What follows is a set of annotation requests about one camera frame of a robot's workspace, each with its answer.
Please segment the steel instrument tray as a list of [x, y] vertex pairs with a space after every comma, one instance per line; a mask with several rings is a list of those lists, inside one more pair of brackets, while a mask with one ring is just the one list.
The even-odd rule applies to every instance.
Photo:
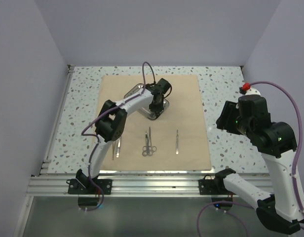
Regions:
[[[130, 89], [125, 95], [124, 99], [127, 97], [131, 97], [133, 94], [137, 93], [143, 87], [142, 83], [136, 84], [132, 89]], [[161, 116], [170, 106], [170, 103], [167, 99], [163, 100], [163, 110], [157, 114], [156, 112], [152, 112], [148, 106], [140, 108], [137, 112], [139, 112], [144, 117], [149, 120], [156, 120], [159, 116]]]

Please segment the beige surgical cloth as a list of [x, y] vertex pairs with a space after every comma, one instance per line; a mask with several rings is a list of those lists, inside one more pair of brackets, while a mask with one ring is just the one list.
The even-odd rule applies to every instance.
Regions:
[[[167, 100], [169, 108], [156, 120], [139, 112], [127, 117], [121, 136], [119, 158], [112, 160], [112, 147], [101, 169], [114, 171], [193, 171], [211, 170], [204, 109], [196, 75], [157, 76], [172, 85]], [[143, 156], [145, 132], [152, 131], [152, 156]], [[179, 154], [175, 154], [176, 131], [179, 130]]]

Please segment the steel surgical scissors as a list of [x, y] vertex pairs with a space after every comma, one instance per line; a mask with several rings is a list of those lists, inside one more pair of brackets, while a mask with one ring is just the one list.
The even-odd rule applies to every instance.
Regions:
[[152, 156], [156, 152], [157, 147], [152, 145], [152, 131], [150, 127], [148, 132], [148, 145], [149, 145], [149, 156]]

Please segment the steel forceps with rings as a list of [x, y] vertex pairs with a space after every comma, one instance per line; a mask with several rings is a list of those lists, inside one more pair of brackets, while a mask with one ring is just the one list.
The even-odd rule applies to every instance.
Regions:
[[145, 132], [145, 145], [143, 146], [142, 155], [143, 156], [149, 156], [150, 155], [149, 137], [148, 137], [147, 132]]

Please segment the steel scalpel handle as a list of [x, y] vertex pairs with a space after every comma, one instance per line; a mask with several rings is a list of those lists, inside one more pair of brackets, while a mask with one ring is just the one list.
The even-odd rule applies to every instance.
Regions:
[[175, 154], [179, 154], [179, 130], [176, 131], [176, 146], [175, 146]]

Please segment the steel tweezers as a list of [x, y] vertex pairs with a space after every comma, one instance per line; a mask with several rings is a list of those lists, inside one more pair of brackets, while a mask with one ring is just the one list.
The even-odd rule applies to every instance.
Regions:
[[121, 147], [121, 137], [119, 137], [117, 142], [117, 148], [116, 148], [116, 157], [119, 158], [120, 156], [120, 147]]
[[112, 160], [114, 160], [115, 157], [115, 141], [112, 143]]

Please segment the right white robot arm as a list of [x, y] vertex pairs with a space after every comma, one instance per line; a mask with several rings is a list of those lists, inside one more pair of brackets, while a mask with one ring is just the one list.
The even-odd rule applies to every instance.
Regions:
[[273, 193], [250, 184], [231, 168], [215, 174], [216, 192], [240, 196], [270, 231], [286, 235], [298, 232], [304, 223], [304, 192], [294, 162], [298, 145], [292, 127], [272, 122], [266, 99], [253, 95], [225, 102], [216, 125], [231, 134], [246, 136], [257, 148], [268, 168]]

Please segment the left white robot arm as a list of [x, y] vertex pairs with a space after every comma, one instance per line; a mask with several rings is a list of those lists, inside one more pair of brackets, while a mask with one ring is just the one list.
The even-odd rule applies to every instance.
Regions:
[[164, 110], [166, 93], [172, 92], [171, 85], [148, 84], [123, 100], [107, 100], [98, 117], [88, 125], [82, 136], [94, 136], [96, 143], [90, 154], [87, 168], [79, 169], [76, 177], [69, 180], [69, 194], [104, 194], [97, 180], [103, 160], [113, 142], [122, 136], [127, 117], [143, 107], [158, 117]]

